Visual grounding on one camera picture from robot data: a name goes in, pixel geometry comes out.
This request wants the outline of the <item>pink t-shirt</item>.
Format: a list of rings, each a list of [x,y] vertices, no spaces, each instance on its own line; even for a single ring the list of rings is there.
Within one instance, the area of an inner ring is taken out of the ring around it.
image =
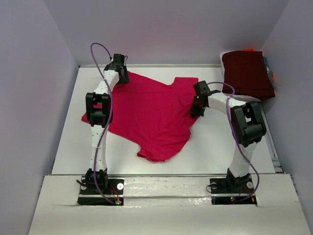
[[[137,155],[164,162],[178,154],[191,136],[196,118],[189,115],[195,77],[176,77],[166,85],[129,72],[129,83],[112,91],[109,131],[137,143]]]

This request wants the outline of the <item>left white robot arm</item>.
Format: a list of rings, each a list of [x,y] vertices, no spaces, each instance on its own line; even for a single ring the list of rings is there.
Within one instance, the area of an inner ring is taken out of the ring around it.
[[[103,80],[86,94],[86,118],[91,127],[91,159],[84,183],[97,193],[108,189],[106,137],[112,122],[112,91],[117,84],[129,83],[125,55],[114,54],[102,73]]]

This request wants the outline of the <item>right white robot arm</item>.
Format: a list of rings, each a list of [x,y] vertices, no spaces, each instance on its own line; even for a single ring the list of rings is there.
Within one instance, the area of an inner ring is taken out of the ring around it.
[[[206,108],[226,114],[235,140],[233,159],[226,177],[210,180],[211,193],[236,194],[246,188],[249,194],[253,194],[258,185],[253,184],[249,172],[251,169],[256,170],[252,163],[252,155],[257,144],[267,133],[260,104],[256,101],[240,101],[234,98],[234,88],[229,94],[211,90],[209,83],[205,81],[197,82],[193,88],[195,96],[189,111],[190,116],[202,117]]]

